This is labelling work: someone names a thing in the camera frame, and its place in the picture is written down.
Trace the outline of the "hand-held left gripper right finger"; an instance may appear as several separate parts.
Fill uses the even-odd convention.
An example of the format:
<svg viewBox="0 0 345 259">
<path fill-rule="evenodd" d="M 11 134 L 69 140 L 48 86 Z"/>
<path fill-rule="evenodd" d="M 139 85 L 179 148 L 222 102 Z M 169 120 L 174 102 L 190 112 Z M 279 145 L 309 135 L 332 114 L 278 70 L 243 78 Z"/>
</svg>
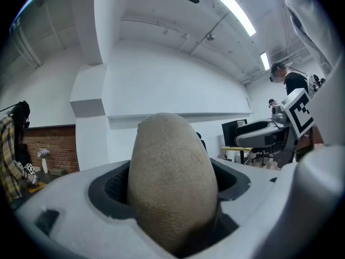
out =
<svg viewBox="0 0 345 259">
<path fill-rule="evenodd" d="M 325 258 L 343 199 L 344 147 L 314 151 L 283 167 L 251 217 L 197 258 Z"/>
</svg>

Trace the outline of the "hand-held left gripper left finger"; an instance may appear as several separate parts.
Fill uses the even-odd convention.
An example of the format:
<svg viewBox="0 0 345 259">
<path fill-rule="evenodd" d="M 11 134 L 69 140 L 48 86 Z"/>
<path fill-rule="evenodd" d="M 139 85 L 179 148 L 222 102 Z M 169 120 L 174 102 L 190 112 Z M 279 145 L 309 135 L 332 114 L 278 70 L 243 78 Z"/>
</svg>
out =
<svg viewBox="0 0 345 259">
<path fill-rule="evenodd" d="M 126 201 L 129 162 L 62 176 L 16 216 L 49 258 L 167 258 Z"/>
</svg>

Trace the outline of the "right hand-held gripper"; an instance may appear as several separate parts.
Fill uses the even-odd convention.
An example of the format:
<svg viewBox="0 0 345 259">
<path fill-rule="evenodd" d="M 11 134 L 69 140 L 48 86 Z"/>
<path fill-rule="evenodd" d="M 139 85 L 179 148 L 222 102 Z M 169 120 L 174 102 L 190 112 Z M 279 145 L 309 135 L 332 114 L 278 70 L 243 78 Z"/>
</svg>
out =
<svg viewBox="0 0 345 259">
<path fill-rule="evenodd" d="M 251 122 L 235 129 L 239 147 L 270 147 L 278 167 L 297 161 L 313 149 L 313 125 L 315 121 L 307 105 L 310 102 L 304 88 L 297 88 L 282 102 L 272 106 L 272 119 Z M 279 134 L 259 132 L 271 122 Z"/>
</svg>

